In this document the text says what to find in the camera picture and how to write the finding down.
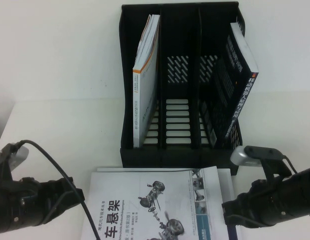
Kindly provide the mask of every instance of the car suspension illustration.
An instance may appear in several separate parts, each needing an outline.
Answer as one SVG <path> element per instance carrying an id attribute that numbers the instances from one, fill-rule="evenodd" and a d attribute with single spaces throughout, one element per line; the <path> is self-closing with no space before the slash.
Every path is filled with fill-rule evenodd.
<path id="1" fill-rule="evenodd" d="M 152 238 L 148 240 L 178 240 L 178 236 L 184 234 L 185 230 L 183 224 L 176 219 L 169 219 L 168 213 L 165 212 L 167 224 L 160 222 L 160 228 L 163 229 L 159 232 L 160 238 Z"/>

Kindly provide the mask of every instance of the slotted vent pattern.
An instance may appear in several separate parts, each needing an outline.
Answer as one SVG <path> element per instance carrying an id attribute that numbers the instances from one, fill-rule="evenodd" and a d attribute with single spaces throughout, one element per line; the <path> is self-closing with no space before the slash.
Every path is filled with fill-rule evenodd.
<path id="1" fill-rule="evenodd" d="M 166 103 L 166 143 L 168 145 L 190 144 L 188 100 L 167 99 Z"/>
<path id="2" fill-rule="evenodd" d="M 158 144 L 158 117 L 159 117 L 159 106 L 156 107 L 156 112 L 151 121 L 149 130 L 144 140 L 144 146 L 155 146 Z"/>
<path id="3" fill-rule="evenodd" d="M 188 56 L 169 56 L 168 84 L 178 85 L 188 83 Z"/>
<path id="4" fill-rule="evenodd" d="M 213 69 L 217 61 L 216 55 L 201 56 L 199 69 L 199 83 L 207 84 L 212 78 Z"/>

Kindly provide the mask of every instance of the white table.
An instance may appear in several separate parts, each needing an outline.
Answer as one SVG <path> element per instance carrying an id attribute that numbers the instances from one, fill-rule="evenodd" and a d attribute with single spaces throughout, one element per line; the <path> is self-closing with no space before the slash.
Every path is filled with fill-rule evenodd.
<path id="1" fill-rule="evenodd" d="M 273 112 L 277 111 L 276 106 L 283 102 L 276 105 L 273 98 L 258 94 L 250 96 L 249 99 L 240 119 L 244 143 L 278 148 L 295 162 L 303 151 L 302 141 L 297 141 L 298 148 L 294 151 L 292 144 L 281 145 L 290 135 L 281 136 L 281 139 L 275 138 L 287 125 L 294 125 L 294 116 L 283 124 L 281 118 L 273 116 Z M 261 103 L 266 107 L 263 112 L 255 110 Z M 281 110 L 284 112 L 290 108 L 291 105 L 288 105 Z M 303 114 L 306 116 L 306 112 L 299 113 L 305 117 Z M 124 99 L 17 103 L 0 140 L 0 149 L 7 143 L 23 139 L 37 142 L 74 178 L 75 185 L 82 188 L 87 196 L 92 171 L 97 167 L 122 166 L 119 149 L 123 115 Z M 307 131 L 310 131 L 310 124 L 306 126 Z M 34 177 L 39 182 L 45 182 L 61 178 L 44 156 L 33 147 L 28 147 L 28 159 L 13 171 L 15 180 Z M 310 167 L 310 155 L 307 158 L 304 153 L 302 160 L 295 165 L 298 171 Z M 233 179 L 235 193 L 248 191 L 250 183 L 256 179 L 264 179 L 261 169 L 240 168 L 238 176 Z M 0 234 L 0 240 L 79 240 L 84 218 L 84 212 L 79 205 L 46 225 Z M 302 217 L 271 228 L 243 228 L 242 235 L 244 240 L 310 239 L 310 219 Z"/>

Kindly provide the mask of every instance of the wire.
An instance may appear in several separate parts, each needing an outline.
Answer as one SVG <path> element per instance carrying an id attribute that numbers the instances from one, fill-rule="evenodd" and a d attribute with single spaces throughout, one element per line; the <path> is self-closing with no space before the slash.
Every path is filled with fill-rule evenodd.
<path id="1" fill-rule="evenodd" d="M 58 163 L 37 143 L 31 140 L 22 140 L 18 143 L 16 143 L 16 146 L 18 147 L 17 149 L 20 149 L 22 145 L 24 144 L 31 144 L 34 146 L 36 149 L 38 149 L 54 166 L 55 168 L 61 173 L 61 175 L 65 178 L 71 189 L 74 191 L 76 197 L 78 198 L 79 202 L 83 206 L 83 209 L 87 215 L 87 218 L 89 220 L 89 223 L 91 225 L 91 228 L 93 229 L 93 232 L 95 234 L 96 240 L 100 240 L 99 234 L 97 232 L 97 229 L 95 227 L 94 221 L 91 217 L 91 214 L 87 208 L 87 205 L 85 204 L 85 201 L 80 197 L 79 193 L 77 192 L 77 189 L 75 185 L 72 183 L 72 181 L 69 179 L 68 175 L 65 173 L 65 171 L 58 165 Z"/>
<path id="2" fill-rule="evenodd" d="M 266 225 L 266 224 L 263 224 L 261 222 L 249 219 L 249 218 L 247 218 L 245 216 L 242 216 L 242 215 L 232 214 L 230 217 L 237 217 L 237 218 L 242 219 L 244 221 L 247 221 L 247 222 L 249 222 L 251 224 L 254 224 L 254 225 L 256 225 L 256 226 L 258 226 L 260 228 L 264 228 L 264 227 L 268 227 L 268 226 L 271 227 L 272 226 L 272 225 Z"/>
<path id="3" fill-rule="evenodd" d="M 287 156 L 284 156 L 284 159 L 287 160 L 287 162 L 288 162 L 290 168 L 293 170 L 293 172 L 294 172 L 295 174 L 297 174 L 296 169 L 294 168 L 293 164 L 291 164 L 291 161 L 288 159 L 288 157 L 287 157 Z"/>
<path id="4" fill-rule="evenodd" d="M 288 157 L 287 157 L 287 156 L 284 156 L 284 159 L 287 160 L 287 162 L 288 162 L 290 168 L 293 170 L 293 172 L 294 172 L 295 174 L 297 174 L 296 169 L 294 168 L 293 164 L 291 164 L 291 161 L 288 159 Z"/>

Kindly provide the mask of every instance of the book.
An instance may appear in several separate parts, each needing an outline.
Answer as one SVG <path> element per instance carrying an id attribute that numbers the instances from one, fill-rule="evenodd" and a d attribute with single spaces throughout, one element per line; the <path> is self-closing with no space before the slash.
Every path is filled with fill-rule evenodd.
<path id="1" fill-rule="evenodd" d="M 212 147 L 222 147 L 257 78 L 258 67 L 238 23 L 230 24 L 226 44 L 216 61 L 209 83 L 209 100 L 201 104 L 208 109 L 206 125 Z"/>
<path id="2" fill-rule="evenodd" d="M 222 191 L 216 167 L 99 168 L 92 173 L 87 206 L 101 239 L 235 240 L 221 206 L 232 194 L 229 179 Z M 85 219 L 81 239 L 93 237 Z"/>
<path id="3" fill-rule="evenodd" d="M 143 144 L 156 108 L 157 51 L 160 15 L 149 15 L 133 67 L 133 146 Z"/>

